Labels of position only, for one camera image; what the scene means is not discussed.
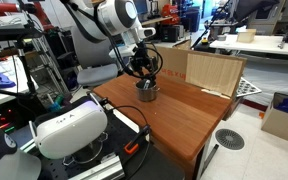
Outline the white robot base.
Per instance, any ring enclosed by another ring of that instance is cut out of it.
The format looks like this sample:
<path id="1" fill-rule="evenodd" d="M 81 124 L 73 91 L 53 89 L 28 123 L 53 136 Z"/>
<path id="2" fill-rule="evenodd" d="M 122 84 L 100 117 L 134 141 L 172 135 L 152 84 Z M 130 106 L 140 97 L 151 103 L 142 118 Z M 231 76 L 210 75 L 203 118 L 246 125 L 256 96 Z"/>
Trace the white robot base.
<path id="1" fill-rule="evenodd" d="M 40 160 L 20 150 L 17 143 L 0 130 L 0 180 L 37 180 Z"/>

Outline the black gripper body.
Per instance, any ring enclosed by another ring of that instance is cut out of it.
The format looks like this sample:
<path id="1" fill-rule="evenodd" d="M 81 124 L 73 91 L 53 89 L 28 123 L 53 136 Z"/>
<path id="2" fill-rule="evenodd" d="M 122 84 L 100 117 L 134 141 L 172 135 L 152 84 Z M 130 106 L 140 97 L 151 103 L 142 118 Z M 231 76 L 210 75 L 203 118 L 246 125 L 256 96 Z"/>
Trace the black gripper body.
<path id="1" fill-rule="evenodd" d="M 155 74 L 157 74 L 159 72 L 159 53 L 154 48 L 138 47 L 135 55 L 130 58 L 130 67 L 135 77 L 138 77 L 134 74 L 136 69 L 142 69 L 144 78 L 148 73 L 147 68 L 155 68 Z"/>

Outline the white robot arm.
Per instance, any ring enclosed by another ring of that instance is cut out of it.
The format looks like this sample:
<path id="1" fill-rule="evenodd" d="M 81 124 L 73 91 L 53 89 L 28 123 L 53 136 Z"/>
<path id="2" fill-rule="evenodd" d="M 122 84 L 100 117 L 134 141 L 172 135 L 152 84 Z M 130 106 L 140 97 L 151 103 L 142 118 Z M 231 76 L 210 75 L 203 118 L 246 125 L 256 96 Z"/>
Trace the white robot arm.
<path id="1" fill-rule="evenodd" d="M 111 58 L 119 61 L 130 76 L 154 81 L 163 65 L 161 54 L 148 55 L 144 40 L 156 34 L 154 27 L 143 27 L 133 0 L 104 0 L 93 5 L 86 0 L 60 0 L 78 30 L 93 43 L 109 40 Z"/>

